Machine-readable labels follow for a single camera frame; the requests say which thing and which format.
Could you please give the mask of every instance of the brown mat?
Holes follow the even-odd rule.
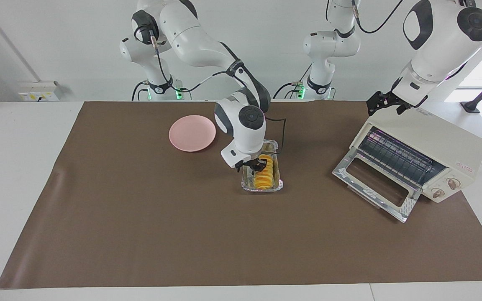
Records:
[[[212,103],[86,103],[0,278],[1,288],[482,280],[463,194],[402,224],[331,171],[367,118],[353,102],[275,103],[285,188],[241,190],[218,134],[187,154],[170,125]],[[268,138],[281,137],[270,122]]]

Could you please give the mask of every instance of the glass dish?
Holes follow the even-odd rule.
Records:
[[[264,152],[275,153],[278,150],[278,142],[274,140],[264,140]],[[241,179],[241,187],[249,192],[277,192],[284,187],[284,182],[280,179],[280,169],[278,165],[278,156],[270,155],[273,158],[273,186],[269,189],[257,189],[254,186],[254,172],[248,166],[243,166],[243,178]]]

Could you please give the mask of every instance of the oven knob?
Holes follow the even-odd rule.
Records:
[[[433,189],[433,198],[434,198],[434,199],[441,198],[441,197],[443,197],[445,194],[446,194],[446,193],[445,193],[443,190]]]
[[[457,179],[448,179],[447,185],[449,188],[451,188],[451,190],[457,190],[457,188],[461,187],[461,182]]]

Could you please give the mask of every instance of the table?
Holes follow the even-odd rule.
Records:
[[[19,238],[82,106],[80,102],[0,103],[0,275]],[[458,104],[423,108],[482,137],[480,115]],[[482,167],[464,194],[482,224]],[[0,300],[147,299],[172,300],[477,300],[482,282],[350,284],[327,286],[241,286],[205,288],[80,288],[0,291]]]

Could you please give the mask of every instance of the pink plate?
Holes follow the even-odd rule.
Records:
[[[185,116],[172,124],[170,143],[184,152],[198,152],[208,147],[217,130],[208,118],[199,115]]]

